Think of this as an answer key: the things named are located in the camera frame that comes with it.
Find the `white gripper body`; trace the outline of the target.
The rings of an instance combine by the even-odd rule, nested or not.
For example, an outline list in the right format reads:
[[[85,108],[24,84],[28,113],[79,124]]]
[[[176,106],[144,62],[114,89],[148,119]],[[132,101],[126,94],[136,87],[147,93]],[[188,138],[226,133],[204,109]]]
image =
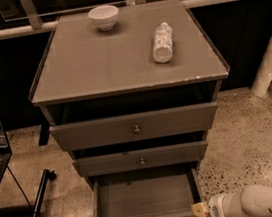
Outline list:
[[[241,205],[238,194],[228,193],[214,195],[208,202],[211,217],[241,217]]]

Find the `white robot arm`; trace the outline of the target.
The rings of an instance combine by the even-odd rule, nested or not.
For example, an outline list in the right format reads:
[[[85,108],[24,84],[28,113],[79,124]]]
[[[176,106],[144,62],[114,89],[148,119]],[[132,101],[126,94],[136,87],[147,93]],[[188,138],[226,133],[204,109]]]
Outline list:
[[[197,217],[272,217],[272,188],[249,185],[241,192],[214,195],[191,209]]]

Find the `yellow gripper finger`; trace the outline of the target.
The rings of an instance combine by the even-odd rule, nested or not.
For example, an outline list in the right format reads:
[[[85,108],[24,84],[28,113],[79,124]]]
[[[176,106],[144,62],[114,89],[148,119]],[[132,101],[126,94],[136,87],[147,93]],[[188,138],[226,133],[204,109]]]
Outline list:
[[[210,217],[206,202],[195,203],[191,206],[192,213],[197,217]]]

